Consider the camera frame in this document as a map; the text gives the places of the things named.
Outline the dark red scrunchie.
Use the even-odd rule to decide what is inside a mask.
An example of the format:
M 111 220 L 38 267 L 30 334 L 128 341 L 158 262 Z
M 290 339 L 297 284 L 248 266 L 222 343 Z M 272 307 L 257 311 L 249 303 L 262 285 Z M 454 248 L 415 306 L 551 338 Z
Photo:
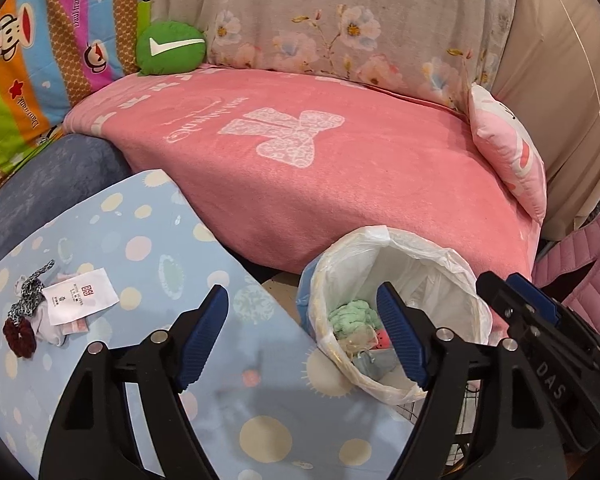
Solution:
M 3 334 L 9 349 L 17 358 L 32 358 L 36 350 L 36 338 L 31 323 L 26 318 L 20 318 L 18 322 L 8 318 L 3 326 Z

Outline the grey plastic packet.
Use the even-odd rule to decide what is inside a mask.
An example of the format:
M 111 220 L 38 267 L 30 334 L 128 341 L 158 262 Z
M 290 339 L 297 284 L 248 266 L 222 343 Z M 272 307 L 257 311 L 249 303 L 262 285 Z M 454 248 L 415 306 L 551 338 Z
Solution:
M 393 349 L 362 351 L 352 363 L 360 373 L 382 384 L 390 385 L 406 378 Z

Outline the black white patterned hairband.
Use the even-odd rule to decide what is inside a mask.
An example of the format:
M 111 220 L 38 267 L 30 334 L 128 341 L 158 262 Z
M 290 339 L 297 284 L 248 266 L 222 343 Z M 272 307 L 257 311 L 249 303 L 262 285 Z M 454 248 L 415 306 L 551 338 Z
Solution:
M 18 301 L 13 304 L 8 312 L 8 318 L 18 325 L 24 318 L 30 318 L 35 310 L 44 300 L 42 290 L 45 287 L 41 281 L 41 276 L 48 272 L 55 265 L 55 260 L 50 259 L 48 263 L 41 266 L 28 276 L 20 285 L 20 294 Z

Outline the mint green chunky knit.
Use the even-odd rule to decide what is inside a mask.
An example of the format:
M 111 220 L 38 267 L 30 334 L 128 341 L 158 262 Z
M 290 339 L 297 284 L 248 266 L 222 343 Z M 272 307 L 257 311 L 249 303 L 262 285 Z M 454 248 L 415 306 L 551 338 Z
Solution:
M 365 326 L 370 326 L 374 332 L 382 329 L 377 311 L 364 300 L 352 300 L 332 310 L 328 320 L 337 339 L 349 337 Z

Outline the pink white wrapper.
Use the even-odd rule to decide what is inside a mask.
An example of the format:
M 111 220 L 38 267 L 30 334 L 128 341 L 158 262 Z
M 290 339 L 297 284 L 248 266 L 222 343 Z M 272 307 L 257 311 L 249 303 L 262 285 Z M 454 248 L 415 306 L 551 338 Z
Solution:
M 74 278 L 74 274 L 59 273 L 57 275 L 58 282 L 68 280 L 69 278 Z M 71 334 L 87 333 L 88 332 L 87 320 L 86 320 L 86 318 L 78 318 L 77 320 L 74 320 L 72 322 L 62 324 L 60 326 L 60 331 L 65 336 L 71 335 Z

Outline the grey white sock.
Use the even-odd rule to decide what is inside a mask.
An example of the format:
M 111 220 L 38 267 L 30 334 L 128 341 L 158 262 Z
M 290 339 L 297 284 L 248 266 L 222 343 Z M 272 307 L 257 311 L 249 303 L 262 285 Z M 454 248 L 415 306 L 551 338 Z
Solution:
M 35 312 L 29 318 L 35 339 L 52 344 L 55 347 L 61 347 L 66 339 L 59 325 L 50 324 L 50 316 L 47 312 L 47 304 L 41 302 L 35 309 Z

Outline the watermelon coin pouch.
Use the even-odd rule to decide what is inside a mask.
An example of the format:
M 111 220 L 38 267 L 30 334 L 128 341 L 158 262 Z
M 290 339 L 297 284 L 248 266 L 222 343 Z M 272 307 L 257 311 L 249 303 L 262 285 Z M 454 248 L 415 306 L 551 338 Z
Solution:
M 391 340 L 386 330 L 378 330 L 376 333 L 377 344 L 375 344 L 375 350 L 386 350 L 391 347 Z

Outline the beige stocking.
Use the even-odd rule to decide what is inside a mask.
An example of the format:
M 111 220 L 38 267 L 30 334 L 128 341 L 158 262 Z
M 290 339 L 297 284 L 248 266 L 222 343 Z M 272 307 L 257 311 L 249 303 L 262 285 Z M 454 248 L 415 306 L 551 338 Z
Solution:
M 341 349 L 353 359 L 361 352 L 373 350 L 378 345 L 376 332 L 368 325 L 361 326 L 338 340 Z

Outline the pink quilted jacket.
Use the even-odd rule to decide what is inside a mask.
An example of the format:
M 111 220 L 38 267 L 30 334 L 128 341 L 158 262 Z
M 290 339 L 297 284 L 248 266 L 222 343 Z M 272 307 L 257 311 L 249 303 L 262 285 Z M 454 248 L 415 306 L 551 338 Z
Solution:
M 600 334 L 600 214 L 539 258 L 532 283 Z

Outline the white paper tag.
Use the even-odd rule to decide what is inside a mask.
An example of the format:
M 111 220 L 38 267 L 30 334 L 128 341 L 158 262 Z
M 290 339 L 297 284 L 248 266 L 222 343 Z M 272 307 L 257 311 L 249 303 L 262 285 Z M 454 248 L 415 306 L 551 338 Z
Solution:
M 45 287 L 42 294 L 53 326 L 86 318 L 119 302 L 119 296 L 103 268 Z

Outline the light blue planet tablecloth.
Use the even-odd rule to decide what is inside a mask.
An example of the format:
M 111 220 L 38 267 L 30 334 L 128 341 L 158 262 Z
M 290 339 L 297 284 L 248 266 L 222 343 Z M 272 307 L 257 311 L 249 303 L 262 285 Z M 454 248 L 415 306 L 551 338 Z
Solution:
M 31 359 L 3 335 L 22 280 L 104 270 L 118 302 Z M 28 474 L 40 468 L 55 408 L 86 346 L 138 344 L 196 309 L 214 285 L 230 312 L 183 408 L 223 479 L 385 479 L 411 424 L 352 386 L 313 339 L 220 245 L 162 171 L 84 200 L 0 261 L 0 438 Z

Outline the small pink cushion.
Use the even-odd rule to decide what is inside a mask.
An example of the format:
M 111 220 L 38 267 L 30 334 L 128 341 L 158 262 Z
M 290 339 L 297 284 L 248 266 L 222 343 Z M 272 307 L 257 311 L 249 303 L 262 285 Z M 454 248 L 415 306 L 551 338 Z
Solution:
M 526 213 L 542 224 L 547 210 L 545 168 L 527 129 L 480 84 L 470 87 L 468 110 L 478 151 Z

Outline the bin with white liner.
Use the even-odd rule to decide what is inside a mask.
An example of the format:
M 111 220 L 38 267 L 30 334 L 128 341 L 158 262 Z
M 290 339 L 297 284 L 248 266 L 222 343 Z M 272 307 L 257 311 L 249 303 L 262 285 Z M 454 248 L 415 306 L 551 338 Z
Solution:
M 487 344 L 493 316 L 476 292 L 469 263 L 452 248 L 388 226 L 359 228 L 332 244 L 303 270 L 297 295 L 302 328 L 347 380 L 376 400 L 401 405 L 425 393 L 395 366 L 379 380 L 360 372 L 337 342 L 328 320 L 351 300 L 376 307 L 376 292 L 392 284 L 407 306 L 423 310 L 437 327 L 469 342 Z

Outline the pink blanket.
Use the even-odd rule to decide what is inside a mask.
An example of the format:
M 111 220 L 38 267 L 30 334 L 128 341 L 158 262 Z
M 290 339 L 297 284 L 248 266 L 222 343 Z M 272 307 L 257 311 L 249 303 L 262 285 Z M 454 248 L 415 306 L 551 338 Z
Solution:
M 362 226 L 415 233 L 475 273 L 529 274 L 539 225 L 446 108 L 325 76 L 204 66 L 125 76 L 76 104 L 68 133 L 161 169 L 214 236 L 300 273 Z

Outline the green round cushion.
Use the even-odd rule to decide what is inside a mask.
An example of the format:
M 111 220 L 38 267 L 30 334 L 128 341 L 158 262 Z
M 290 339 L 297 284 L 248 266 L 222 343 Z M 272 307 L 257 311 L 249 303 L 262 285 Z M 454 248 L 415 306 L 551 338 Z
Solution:
M 136 42 L 136 62 L 143 75 L 187 73 L 204 62 L 206 55 L 204 34 L 181 22 L 152 23 Z

